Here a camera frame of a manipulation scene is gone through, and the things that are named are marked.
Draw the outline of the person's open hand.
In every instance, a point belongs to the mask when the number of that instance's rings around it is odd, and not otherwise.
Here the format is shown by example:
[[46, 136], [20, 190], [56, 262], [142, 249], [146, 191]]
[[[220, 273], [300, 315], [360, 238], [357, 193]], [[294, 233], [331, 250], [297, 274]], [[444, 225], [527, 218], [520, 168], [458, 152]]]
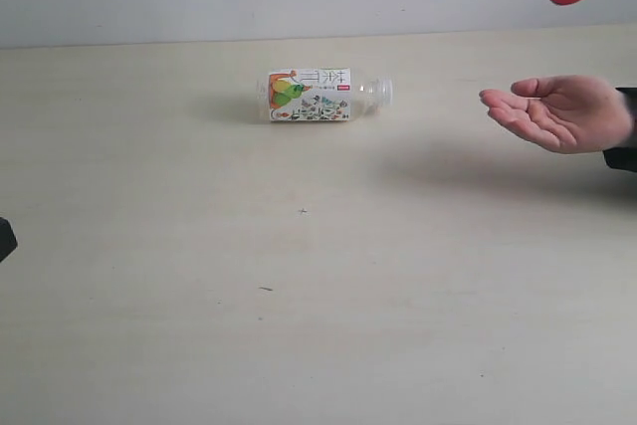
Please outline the person's open hand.
[[595, 77], [526, 79], [513, 83], [509, 92], [483, 90], [480, 100], [498, 125], [554, 153], [626, 146], [636, 130], [627, 98]]

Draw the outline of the dark sleeve forearm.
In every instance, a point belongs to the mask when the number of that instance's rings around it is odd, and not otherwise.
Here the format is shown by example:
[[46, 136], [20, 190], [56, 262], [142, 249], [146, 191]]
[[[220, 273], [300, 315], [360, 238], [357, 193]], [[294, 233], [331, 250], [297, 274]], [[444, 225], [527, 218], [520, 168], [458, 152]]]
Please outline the dark sleeve forearm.
[[614, 170], [624, 172], [637, 172], [637, 148], [636, 148], [636, 106], [637, 90], [631, 88], [617, 88], [623, 96], [626, 107], [631, 115], [632, 129], [629, 136], [620, 145], [603, 151], [603, 158], [606, 165]]

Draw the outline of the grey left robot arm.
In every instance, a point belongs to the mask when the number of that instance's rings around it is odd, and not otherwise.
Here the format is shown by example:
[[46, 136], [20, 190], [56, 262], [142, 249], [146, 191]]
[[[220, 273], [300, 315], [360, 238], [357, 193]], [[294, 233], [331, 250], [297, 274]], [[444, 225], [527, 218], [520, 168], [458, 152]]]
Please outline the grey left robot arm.
[[7, 259], [18, 247], [17, 238], [11, 226], [6, 219], [0, 218], [0, 262]]

